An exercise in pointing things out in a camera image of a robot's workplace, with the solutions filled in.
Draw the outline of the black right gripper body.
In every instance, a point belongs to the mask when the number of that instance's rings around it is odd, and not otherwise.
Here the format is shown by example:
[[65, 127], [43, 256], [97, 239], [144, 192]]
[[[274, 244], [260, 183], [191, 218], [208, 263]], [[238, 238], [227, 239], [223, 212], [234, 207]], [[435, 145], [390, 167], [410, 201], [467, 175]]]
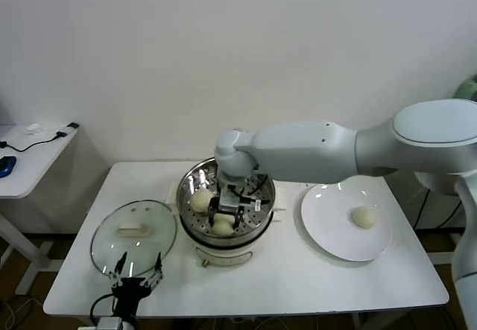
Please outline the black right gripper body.
[[221, 212], [235, 214], [239, 209], [240, 197], [237, 189], [244, 187], [243, 177], [231, 177], [230, 175], [218, 175], [217, 185], [219, 191], [219, 206]]

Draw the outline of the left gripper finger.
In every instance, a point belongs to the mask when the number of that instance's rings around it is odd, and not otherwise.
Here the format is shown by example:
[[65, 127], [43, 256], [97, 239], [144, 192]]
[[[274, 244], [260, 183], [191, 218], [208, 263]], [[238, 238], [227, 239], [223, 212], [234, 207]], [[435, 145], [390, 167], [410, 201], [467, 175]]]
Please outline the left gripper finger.
[[145, 281], [145, 286], [149, 288], [155, 288], [162, 280], [163, 280], [162, 253], [159, 252], [157, 256], [157, 260], [153, 268], [153, 273]]
[[122, 278], [121, 278], [121, 272], [123, 270], [126, 259], [127, 259], [127, 253], [124, 252], [121, 258], [116, 262], [114, 270], [110, 271], [107, 274], [112, 288], [121, 287], [123, 284]]

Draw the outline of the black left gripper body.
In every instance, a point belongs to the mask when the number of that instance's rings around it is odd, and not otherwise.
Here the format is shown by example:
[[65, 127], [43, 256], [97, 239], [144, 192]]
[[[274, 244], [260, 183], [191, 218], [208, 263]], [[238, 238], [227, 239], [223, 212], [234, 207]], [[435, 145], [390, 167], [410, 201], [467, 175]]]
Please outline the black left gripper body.
[[114, 297], [117, 299], [116, 310], [136, 310], [142, 299], [148, 296], [146, 278], [133, 277], [123, 278], [121, 285], [112, 288]]

